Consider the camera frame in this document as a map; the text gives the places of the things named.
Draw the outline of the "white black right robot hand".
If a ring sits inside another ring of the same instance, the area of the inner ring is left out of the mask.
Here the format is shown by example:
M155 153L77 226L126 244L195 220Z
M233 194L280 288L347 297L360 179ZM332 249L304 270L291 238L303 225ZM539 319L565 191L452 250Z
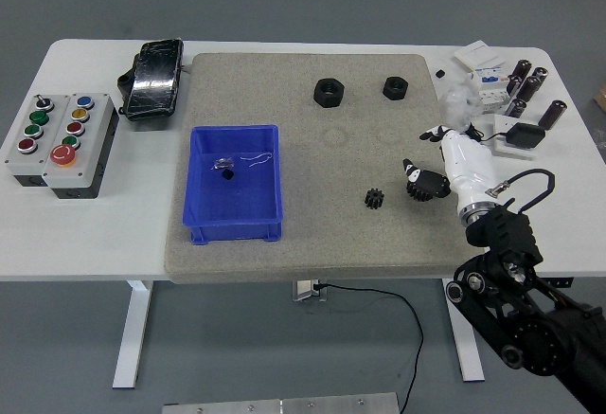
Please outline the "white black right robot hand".
M407 192L417 201L457 196L457 213L490 209L496 200L487 193L497 186L491 151L488 147L458 130L436 126L426 131L421 140L439 142L445 175L418 168L408 158L402 160L407 176Z

